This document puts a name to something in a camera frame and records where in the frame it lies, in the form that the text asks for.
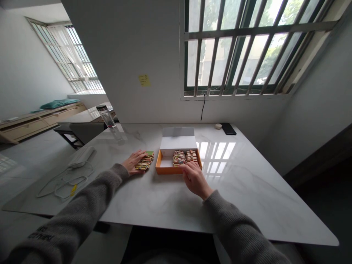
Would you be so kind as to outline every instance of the orange box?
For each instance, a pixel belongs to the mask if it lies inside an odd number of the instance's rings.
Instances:
[[[162,130],[162,140],[155,166],[158,174],[182,174],[180,168],[173,167],[173,152],[175,150],[194,150],[200,168],[202,162],[199,156],[197,143],[195,142],[193,127],[173,127]]]
[[[202,169],[202,161],[201,158],[199,157],[199,151],[198,149],[196,150],[197,152],[197,159],[198,159],[198,164],[199,167]],[[182,170],[180,168],[175,168],[175,167],[160,167],[161,165],[161,160],[162,160],[162,153],[161,150],[159,150],[158,153],[158,159],[157,159],[157,164],[155,166],[157,173],[158,174],[182,174]]]

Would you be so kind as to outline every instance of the sticky note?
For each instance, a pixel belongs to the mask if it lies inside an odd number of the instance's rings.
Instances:
[[[139,79],[140,85],[142,87],[149,87],[150,86],[150,81],[149,81],[149,77],[147,74],[138,75],[138,79]]]

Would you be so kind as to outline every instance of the stack of puzzle pieces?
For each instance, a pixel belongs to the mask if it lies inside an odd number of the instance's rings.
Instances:
[[[186,155],[183,150],[175,150],[173,152],[173,167],[179,167],[189,161],[198,162],[197,153],[194,150],[187,150]]]
[[[186,153],[187,162],[194,161],[198,162],[197,153],[194,150],[188,150]]]
[[[137,165],[135,166],[135,169],[145,171],[149,169],[150,164],[153,162],[154,159],[154,151],[146,151],[148,154],[144,158],[142,158]]]
[[[186,156],[184,155],[184,152],[182,150],[175,150],[173,152],[173,164],[172,166],[177,168],[181,164],[186,163]]]

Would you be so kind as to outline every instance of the water bottle cap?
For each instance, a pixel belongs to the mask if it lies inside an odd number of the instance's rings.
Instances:
[[[97,109],[98,111],[104,111],[104,110],[107,110],[107,107],[106,107],[106,105],[104,105],[104,104],[100,104],[100,105],[98,105],[98,106],[96,107],[96,109]]]

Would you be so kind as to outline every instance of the curtain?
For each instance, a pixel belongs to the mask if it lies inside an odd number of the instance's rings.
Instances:
[[[85,81],[88,81],[88,73],[85,70],[83,63],[77,53],[76,47],[64,26],[49,26],[48,30],[52,33],[53,37],[62,48],[62,52],[68,57],[68,59],[73,63],[78,74]]]

